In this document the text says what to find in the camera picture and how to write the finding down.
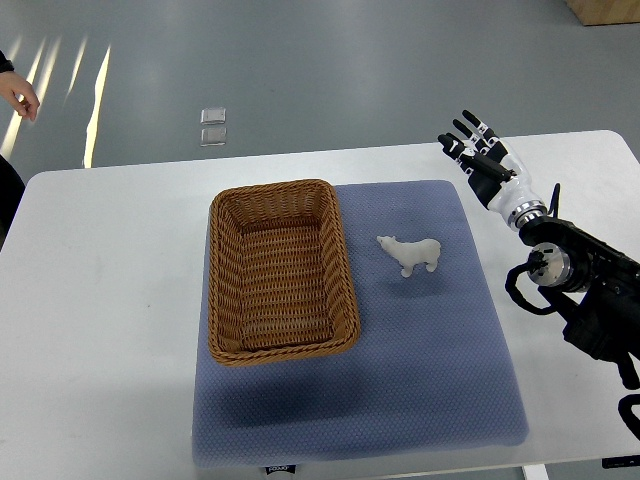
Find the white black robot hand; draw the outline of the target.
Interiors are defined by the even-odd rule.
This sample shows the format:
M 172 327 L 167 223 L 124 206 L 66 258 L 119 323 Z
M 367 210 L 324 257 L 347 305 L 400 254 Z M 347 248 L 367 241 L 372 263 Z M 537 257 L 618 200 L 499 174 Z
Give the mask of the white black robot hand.
M 455 119 L 456 134 L 438 136 L 443 153 L 467 175 L 468 184 L 483 207 L 503 218 L 514 231 L 548 214 L 532 190 L 531 176 L 521 159 L 495 131 L 472 112 Z

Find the bystander hand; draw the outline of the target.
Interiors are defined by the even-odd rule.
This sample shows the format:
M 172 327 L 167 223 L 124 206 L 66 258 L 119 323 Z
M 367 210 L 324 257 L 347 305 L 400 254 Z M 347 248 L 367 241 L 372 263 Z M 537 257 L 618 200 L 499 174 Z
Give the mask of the bystander hand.
M 33 86 L 15 71 L 0 73 L 1 97 L 16 113 L 34 122 L 40 107 L 40 101 Z

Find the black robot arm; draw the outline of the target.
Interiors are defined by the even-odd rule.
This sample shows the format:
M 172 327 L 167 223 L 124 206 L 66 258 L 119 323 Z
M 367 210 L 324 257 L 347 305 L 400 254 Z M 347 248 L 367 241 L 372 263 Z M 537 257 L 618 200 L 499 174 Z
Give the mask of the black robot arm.
M 505 290 L 535 315 L 559 314 L 563 338 L 595 360 L 617 366 L 631 393 L 618 402 L 619 415 L 639 435 L 639 263 L 558 217 L 561 186 L 551 206 L 520 207 L 515 226 L 532 248 L 526 262 L 511 269 Z

